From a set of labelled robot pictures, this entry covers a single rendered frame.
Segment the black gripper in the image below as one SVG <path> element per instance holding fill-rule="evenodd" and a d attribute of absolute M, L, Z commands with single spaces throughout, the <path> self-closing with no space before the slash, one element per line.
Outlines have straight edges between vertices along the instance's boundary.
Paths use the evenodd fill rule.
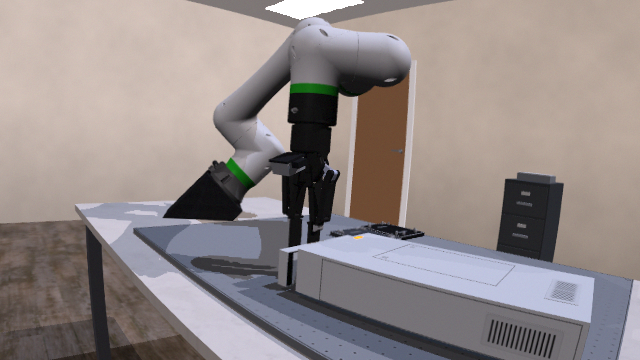
<path fill-rule="evenodd" d="M 330 153 L 331 130 L 331 127 L 314 125 L 291 127 L 290 150 L 307 153 L 308 165 L 291 176 L 282 175 L 282 213 L 288 216 L 287 222 L 290 225 L 288 248 L 301 245 L 300 218 L 304 217 L 302 210 L 306 188 L 309 198 L 307 243 L 320 241 L 320 230 L 323 230 L 324 222 L 331 219 L 336 182 L 340 176 L 339 170 L 329 166 L 327 158 Z"/>

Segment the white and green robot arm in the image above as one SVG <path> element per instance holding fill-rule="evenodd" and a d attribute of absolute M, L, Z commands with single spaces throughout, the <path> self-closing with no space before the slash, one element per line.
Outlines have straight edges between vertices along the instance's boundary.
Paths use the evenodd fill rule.
<path fill-rule="evenodd" d="M 235 154 L 226 164 L 214 160 L 211 176 L 239 205 L 271 171 L 291 176 L 306 168 L 307 153 L 285 152 L 257 118 L 289 81 L 287 122 L 329 127 L 337 124 L 339 93 L 355 97 L 374 86 L 397 85 L 410 68 L 410 51 L 395 35 L 333 28 L 317 17 L 301 21 L 264 65 L 215 108 L 214 125 Z"/>

